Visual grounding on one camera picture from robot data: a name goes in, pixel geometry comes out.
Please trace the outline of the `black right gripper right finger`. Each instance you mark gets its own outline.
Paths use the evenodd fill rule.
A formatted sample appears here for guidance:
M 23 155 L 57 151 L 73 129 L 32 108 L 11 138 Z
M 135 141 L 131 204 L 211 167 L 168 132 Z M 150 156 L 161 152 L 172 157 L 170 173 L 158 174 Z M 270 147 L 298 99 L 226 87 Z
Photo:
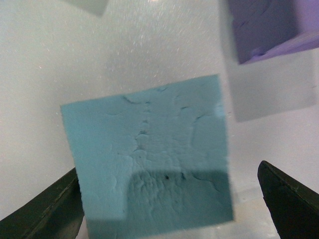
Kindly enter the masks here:
M 280 238 L 317 239 L 319 194 L 265 160 L 257 176 Z

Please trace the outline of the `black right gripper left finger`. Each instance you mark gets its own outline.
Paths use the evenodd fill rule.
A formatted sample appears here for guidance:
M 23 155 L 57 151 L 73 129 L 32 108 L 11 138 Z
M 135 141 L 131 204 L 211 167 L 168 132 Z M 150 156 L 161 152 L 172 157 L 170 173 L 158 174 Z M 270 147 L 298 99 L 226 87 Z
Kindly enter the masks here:
M 84 211 L 76 169 L 0 221 L 2 239 L 74 239 Z

